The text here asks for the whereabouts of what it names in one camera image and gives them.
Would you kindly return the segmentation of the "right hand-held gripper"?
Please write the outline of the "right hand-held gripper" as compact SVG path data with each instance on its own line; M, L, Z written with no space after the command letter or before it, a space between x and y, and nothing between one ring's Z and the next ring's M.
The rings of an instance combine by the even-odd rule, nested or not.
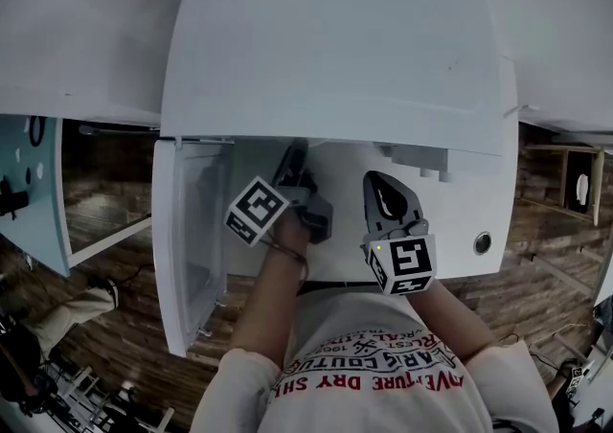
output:
M364 237L361 247L382 293L399 296L426 290L437 275L436 242L428 234L428 222L421 219L419 198L380 171L364 175L363 195L367 229L373 234Z

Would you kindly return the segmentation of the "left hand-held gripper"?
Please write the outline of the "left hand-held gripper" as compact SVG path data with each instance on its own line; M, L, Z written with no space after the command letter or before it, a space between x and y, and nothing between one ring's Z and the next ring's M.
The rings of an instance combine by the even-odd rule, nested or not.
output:
M294 139L276 170L276 184L256 176L230 204L223 224L247 246L258 243L288 208L308 228L311 243L331 237L333 208L318 194L305 167L307 152L308 141Z

